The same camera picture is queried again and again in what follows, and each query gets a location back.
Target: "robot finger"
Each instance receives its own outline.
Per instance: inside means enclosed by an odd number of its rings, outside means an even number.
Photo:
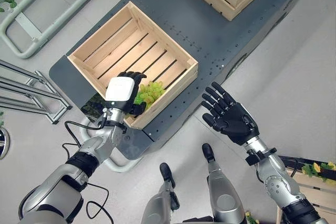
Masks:
[[[143,73],[138,74],[137,76],[135,76],[134,77],[135,84],[139,85],[142,78],[147,78],[147,76],[145,74],[143,74]]]
[[[206,113],[206,114],[203,114],[202,118],[210,127],[216,124],[213,115]]]
[[[208,92],[213,98],[215,98],[216,100],[218,100],[220,98],[220,96],[216,93],[215,90],[213,90],[212,88],[206,87],[205,91]]]
[[[214,105],[216,103],[216,101],[207,94],[202,94],[202,98],[207,100],[211,105]]]
[[[134,74],[134,72],[133,72],[133,71],[130,71],[130,72],[127,72],[127,73],[125,74],[125,76],[131,78],[132,74]]]
[[[129,77],[134,79],[137,75],[139,75],[140,72],[134,72],[133,74],[131,74]]]
[[[210,104],[208,104],[206,101],[202,101],[201,105],[203,107],[207,108],[210,111],[210,113],[213,115],[213,117],[214,116],[219,116],[219,114],[216,112],[216,110]]]
[[[219,114],[219,115],[224,115],[224,110],[221,106],[218,105],[218,103],[214,104],[214,110]]]
[[[118,77],[123,77],[126,75],[126,72],[121,72],[120,74],[118,74]]]
[[[211,86],[214,87],[223,96],[223,100],[227,104],[236,103],[235,99],[233,99],[232,96],[226,92],[225,89],[223,89],[217,82],[211,83]]]

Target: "black bracket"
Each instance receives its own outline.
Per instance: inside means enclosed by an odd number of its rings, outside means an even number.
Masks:
[[[252,150],[248,150],[247,154],[249,155],[245,160],[248,163],[249,166],[255,165],[259,163],[261,160],[265,159],[269,155],[272,155],[277,151],[276,148],[272,148],[268,150],[267,152],[263,153],[261,151],[258,151],[257,153],[254,153]]]

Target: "black cable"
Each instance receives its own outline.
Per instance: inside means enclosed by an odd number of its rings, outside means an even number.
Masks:
[[[68,124],[73,124],[73,125],[78,126],[78,127],[86,128],[88,130],[100,130],[100,129],[102,129],[105,126],[105,123],[106,123],[106,118],[103,118],[100,127],[94,128],[94,127],[89,127],[89,126],[82,125],[80,123],[76,123],[76,122],[73,122],[73,121],[66,121],[64,123],[65,128],[67,129],[67,131],[69,132],[69,134],[72,136],[72,138],[76,142],[76,144],[73,144],[73,143],[63,143],[62,144],[62,148],[67,152],[67,159],[70,158],[70,153],[69,153],[69,150],[66,148],[66,145],[74,145],[74,146],[78,146],[79,148],[81,147],[80,142],[78,141],[78,139],[76,138],[76,136],[74,135],[74,133],[71,131],[71,129],[69,128]],[[106,204],[106,202],[107,202],[107,200],[109,198],[109,195],[110,195],[109,190],[106,189],[105,187],[98,186],[98,185],[95,185],[95,184],[92,184],[92,183],[88,183],[88,185],[93,186],[93,187],[97,187],[97,188],[100,188],[100,189],[103,189],[103,190],[105,190],[107,192],[106,198],[105,198],[104,203],[102,205],[100,205],[99,203],[97,203],[97,202],[95,202],[93,200],[90,200],[90,201],[88,201],[86,203],[86,214],[87,214],[88,218],[89,219],[94,219],[100,213],[100,211],[103,210],[104,213],[107,215],[107,217],[110,219],[111,224],[114,224],[113,218],[111,217],[111,215],[109,214],[109,212],[104,208],[104,206],[105,206],[105,204]],[[94,204],[94,205],[96,205],[96,206],[99,207],[99,210],[93,216],[91,216],[89,214],[89,204]]]
[[[299,161],[294,158],[294,157],[283,157],[281,158],[282,161],[286,161],[286,160],[294,160],[295,161],[295,166],[294,166],[294,169],[293,169],[293,172],[292,174],[290,175],[292,178],[294,177],[295,173],[297,172],[298,170],[298,165],[299,165]]]
[[[75,140],[76,144],[78,147],[81,147],[81,144],[80,142],[78,141],[78,139],[76,138],[76,136],[74,135],[74,133],[71,131],[70,127],[69,127],[69,124],[73,124],[75,126],[78,126],[78,127],[82,127],[82,128],[85,128],[87,130],[93,130],[93,131],[97,131],[97,130],[101,130],[102,128],[104,128],[105,124],[106,124],[106,120],[107,118],[103,118],[102,121],[101,121],[101,125],[99,127],[89,127],[89,126],[86,126],[86,125],[83,125],[83,124],[80,124],[80,123],[76,123],[74,121],[66,121],[64,123],[64,126],[65,128],[67,129],[67,131],[69,132],[69,134],[72,136],[72,138]]]
[[[261,180],[261,178],[259,177],[258,169],[256,169],[256,175],[257,175],[257,179],[258,179],[260,182],[264,183],[264,182]]]
[[[105,200],[104,200],[103,205],[100,205],[100,204],[98,204],[97,202],[92,201],[92,200],[90,200],[90,201],[88,201],[88,202],[86,203],[86,214],[87,214],[87,216],[89,217],[89,219],[92,220],[92,219],[94,219],[94,218],[100,213],[101,210],[103,210],[103,211],[105,212],[105,214],[107,215],[107,217],[110,219],[111,223],[114,224],[111,215],[110,215],[109,212],[107,212],[107,210],[104,208],[104,206],[105,206],[105,204],[106,204],[106,201],[107,201],[108,198],[109,198],[110,192],[109,192],[105,187],[102,187],[102,186],[98,186],[98,185],[91,184],[91,183],[88,183],[88,185],[90,185],[90,186],[94,186],[94,187],[97,187],[97,188],[100,188],[100,189],[103,189],[103,190],[106,191],[107,194],[106,194],[106,198],[105,198]],[[96,214],[93,215],[93,216],[90,216],[90,214],[89,214],[89,204],[94,204],[94,205],[96,205],[96,206],[99,207],[99,210],[98,210],[98,211],[96,212]]]

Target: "white metal frame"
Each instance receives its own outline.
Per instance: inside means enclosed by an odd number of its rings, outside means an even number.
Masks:
[[[22,59],[27,59],[32,56],[39,48],[47,43],[51,37],[58,31],[58,29],[68,21],[72,15],[88,0],[76,0],[60,17],[58,17],[44,32],[38,28],[23,14],[23,11],[34,0],[22,0],[13,12],[8,14],[4,21],[0,24],[0,37],[13,51],[13,53]],[[6,31],[11,23],[16,20],[23,29],[30,35],[32,44],[29,48],[21,52],[12,40],[7,36]]]

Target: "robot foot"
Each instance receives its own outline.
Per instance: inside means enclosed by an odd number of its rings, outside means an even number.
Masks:
[[[169,165],[166,163],[162,163],[160,165],[160,172],[164,181],[168,181],[172,183],[172,187],[175,188],[175,181],[173,179],[172,171],[169,168]]]
[[[214,152],[212,151],[212,148],[209,144],[203,144],[202,145],[202,150],[203,150],[204,157],[206,158],[208,163],[210,163],[212,161],[216,161],[215,156],[214,156]]]

